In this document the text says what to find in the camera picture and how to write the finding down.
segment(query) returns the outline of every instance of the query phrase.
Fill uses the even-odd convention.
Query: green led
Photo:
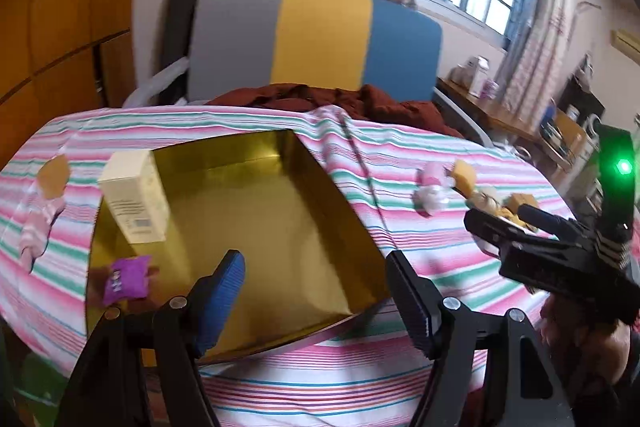
[[[633,166],[629,160],[620,160],[616,165],[616,168],[618,169],[618,172],[623,175],[631,174],[631,171],[633,170]]]

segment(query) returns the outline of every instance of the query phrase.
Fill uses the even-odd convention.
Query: striped tablecloth
[[[544,210],[569,216],[533,167],[498,150],[404,126],[355,121],[337,107],[307,114],[233,107],[103,109],[52,120],[0,172],[0,312],[37,354],[69,374],[86,340],[84,292],[100,204],[96,181],[111,152],[159,148],[225,134],[290,128],[347,197],[381,252],[404,251],[418,274],[472,309],[510,307],[538,317],[543,296],[498,275],[499,262],[478,250],[463,226],[463,198],[451,191],[433,217],[412,203],[418,170],[428,161],[471,163],[479,186],[500,196],[530,192]],[[71,179],[66,207],[49,246],[26,275],[18,239],[35,194],[35,175],[65,153]],[[474,383],[485,354],[478,352]],[[202,370],[224,425],[404,425],[423,391],[430,363],[412,344],[392,302],[348,334],[290,353]]]

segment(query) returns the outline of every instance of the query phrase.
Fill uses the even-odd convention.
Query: screw
[[[174,297],[169,301],[169,306],[174,310],[179,310],[187,305],[187,299],[185,297]]]
[[[445,297],[442,304],[444,304],[444,307],[449,310],[457,310],[460,308],[460,301],[455,297]]]
[[[120,317],[120,308],[109,308],[104,312],[104,318],[108,321],[113,321]]]
[[[516,322],[522,322],[524,320],[525,315],[522,310],[513,308],[509,310],[509,317],[511,318],[511,320],[514,320]]]

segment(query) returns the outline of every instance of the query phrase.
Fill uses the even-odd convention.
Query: air conditioner
[[[640,38],[624,30],[612,31],[611,45],[640,64]]]

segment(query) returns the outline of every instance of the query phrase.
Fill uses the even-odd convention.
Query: purple snack bag
[[[149,281],[146,276],[150,255],[118,259],[111,265],[111,276],[104,288],[102,304],[111,306],[114,302],[128,299],[143,299],[149,295]]]

